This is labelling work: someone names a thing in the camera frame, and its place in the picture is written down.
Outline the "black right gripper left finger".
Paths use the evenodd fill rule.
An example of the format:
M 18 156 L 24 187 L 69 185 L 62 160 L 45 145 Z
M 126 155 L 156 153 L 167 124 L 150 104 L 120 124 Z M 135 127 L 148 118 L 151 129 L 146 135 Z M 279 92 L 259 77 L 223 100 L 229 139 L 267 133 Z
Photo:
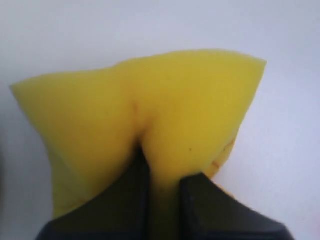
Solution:
M 124 174 L 80 208 L 48 222 L 38 240 L 147 240 L 150 169 L 141 148 Z

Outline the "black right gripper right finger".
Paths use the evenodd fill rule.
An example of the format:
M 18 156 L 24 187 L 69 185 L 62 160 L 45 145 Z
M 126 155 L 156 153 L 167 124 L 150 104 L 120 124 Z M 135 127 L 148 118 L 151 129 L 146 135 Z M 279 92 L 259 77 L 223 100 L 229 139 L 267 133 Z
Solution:
M 287 227 L 235 200 L 204 174 L 179 183 L 180 239 L 292 240 Z

